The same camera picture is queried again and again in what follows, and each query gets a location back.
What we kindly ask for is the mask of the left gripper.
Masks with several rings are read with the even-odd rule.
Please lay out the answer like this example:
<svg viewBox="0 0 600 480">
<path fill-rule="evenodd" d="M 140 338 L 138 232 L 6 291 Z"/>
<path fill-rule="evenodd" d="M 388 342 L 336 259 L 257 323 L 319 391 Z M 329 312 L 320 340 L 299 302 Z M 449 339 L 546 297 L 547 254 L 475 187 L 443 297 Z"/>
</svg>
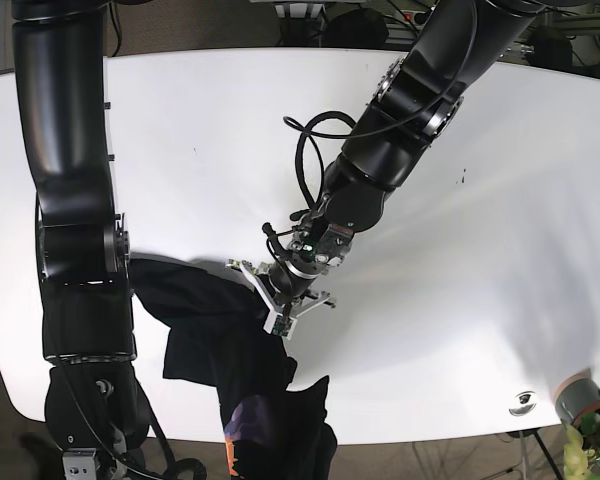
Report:
<svg viewBox="0 0 600 480">
<path fill-rule="evenodd" d="M 229 259 L 225 267 L 241 274 L 259 294 L 268 309 L 268 320 L 298 318 L 319 306 L 336 307 L 330 293 L 313 291 L 312 280 L 294 276 L 277 262 L 254 265 Z"/>
</svg>

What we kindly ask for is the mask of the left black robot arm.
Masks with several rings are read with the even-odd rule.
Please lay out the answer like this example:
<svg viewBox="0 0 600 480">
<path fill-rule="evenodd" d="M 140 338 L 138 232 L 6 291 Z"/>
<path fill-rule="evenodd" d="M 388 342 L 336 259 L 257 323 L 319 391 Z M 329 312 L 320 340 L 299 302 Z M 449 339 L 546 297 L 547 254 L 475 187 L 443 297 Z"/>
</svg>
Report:
<svg viewBox="0 0 600 480">
<path fill-rule="evenodd" d="M 340 111 L 321 113 L 306 124 L 287 117 L 298 131 L 295 174 L 306 209 L 291 214 L 291 241 L 282 245 L 270 224 L 262 230 L 273 258 L 264 273 L 248 262 L 231 262 L 253 285 L 268 309 L 269 328 L 279 332 L 321 305 L 327 293 L 313 282 L 342 262 L 354 236 L 374 227 L 384 205 L 455 116 L 468 87 L 546 7 L 545 1 L 439 1 L 410 51 L 379 82 L 358 120 Z M 341 151 L 320 166 L 311 194 L 304 150 L 325 135 L 316 126 L 337 120 L 350 127 L 339 135 Z"/>
</svg>

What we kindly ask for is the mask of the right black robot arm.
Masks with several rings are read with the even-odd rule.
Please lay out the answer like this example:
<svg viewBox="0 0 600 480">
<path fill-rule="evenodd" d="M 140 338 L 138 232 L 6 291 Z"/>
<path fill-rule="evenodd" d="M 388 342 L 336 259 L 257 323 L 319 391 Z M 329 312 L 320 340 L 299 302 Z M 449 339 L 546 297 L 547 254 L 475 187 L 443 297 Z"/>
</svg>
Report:
<svg viewBox="0 0 600 480">
<path fill-rule="evenodd" d="M 130 249 L 107 144 L 104 1 L 16 1 L 14 73 L 36 190 L 44 416 L 68 479 L 149 479 L 157 421 L 133 363 Z"/>
</svg>

